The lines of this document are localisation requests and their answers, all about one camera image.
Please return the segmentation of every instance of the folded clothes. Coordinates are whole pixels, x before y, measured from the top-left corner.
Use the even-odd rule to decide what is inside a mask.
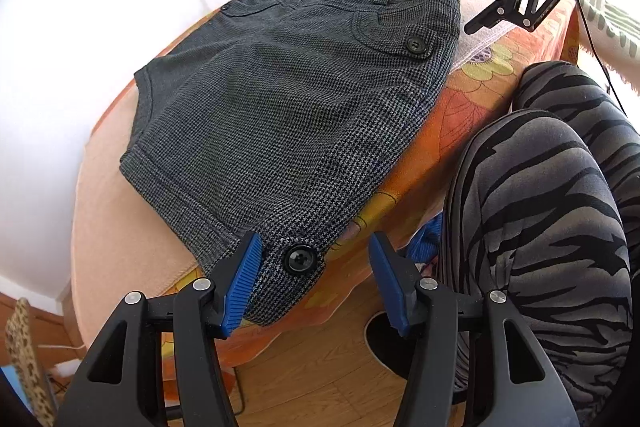
[[[422,127],[459,32],[460,0],[231,1],[135,74],[120,171],[206,275],[260,234],[245,316],[271,324]]]

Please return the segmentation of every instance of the gray and black striped pants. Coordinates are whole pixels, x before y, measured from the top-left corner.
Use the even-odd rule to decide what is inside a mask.
[[[463,153],[437,277],[460,293],[507,293],[588,425],[625,363],[639,265],[638,133],[575,66],[530,66],[513,112]],[[458,351],[464,389],[465,333]]]

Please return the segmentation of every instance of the white wall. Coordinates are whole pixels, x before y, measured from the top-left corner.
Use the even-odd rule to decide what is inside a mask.
[[[0,0],[0,292],[59,310],[92,126],[134,71],[226,1]]]

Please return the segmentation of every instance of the person's leg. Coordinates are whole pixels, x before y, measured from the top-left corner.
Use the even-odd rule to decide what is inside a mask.
[[[590,422],[625,361],[631,291],[613,197],[567,124],[519,110],[474,136],[447,195],[437,277],[459,293],[505,292]],[[456,388],[467,378],[461,335]]]
[[[594,80],[567,62],[527,68],[513,108],[550,111],[587,144],[618,207],[631,274],[636,276],[640,271],[640,136],[636,129]]]

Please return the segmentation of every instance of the leopard print fabric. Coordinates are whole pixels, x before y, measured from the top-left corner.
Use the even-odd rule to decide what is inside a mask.
[[[31,342],[29,309],[27,299],[22,298],[15,303],[14,314],[4,329],[6,349],[34,416],[45,427],[52,427],[55,420],[54,406],[44,388],[44,375]]]

